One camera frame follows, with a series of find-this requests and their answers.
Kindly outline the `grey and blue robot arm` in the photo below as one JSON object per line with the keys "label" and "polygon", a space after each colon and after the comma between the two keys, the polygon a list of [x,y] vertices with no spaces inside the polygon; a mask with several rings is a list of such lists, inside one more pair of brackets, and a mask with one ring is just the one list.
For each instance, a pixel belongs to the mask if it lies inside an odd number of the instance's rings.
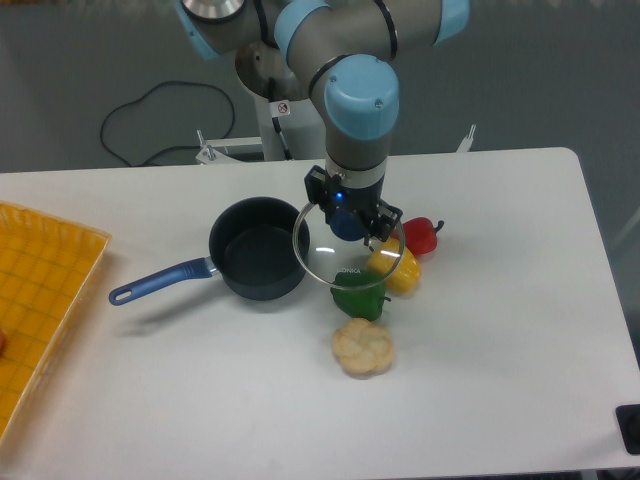
{"label": "grey and blue robot arm", "polygon": [[385,241],[402,212],[381,198],[400,108],[392,61],[467,25],[467,1],[178,1],[199,48],[274,48],[325,126],[326,162],[305,179],[311,204],[345,241]]}

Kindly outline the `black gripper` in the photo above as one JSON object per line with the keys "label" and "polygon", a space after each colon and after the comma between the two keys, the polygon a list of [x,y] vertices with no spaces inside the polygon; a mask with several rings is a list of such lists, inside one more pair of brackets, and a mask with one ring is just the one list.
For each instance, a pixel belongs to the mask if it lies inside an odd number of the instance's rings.
{"label": "black gripper", "polygon": [[381,200],[384,177],[366,186],[359,185],[361,179],[359,175],[353,186],[353,178],[312,167],[304,185],[309,203],[320,209],[329,226],[364,226],[364,245],[370,247],[374,239],[389,239],[403,211]]}

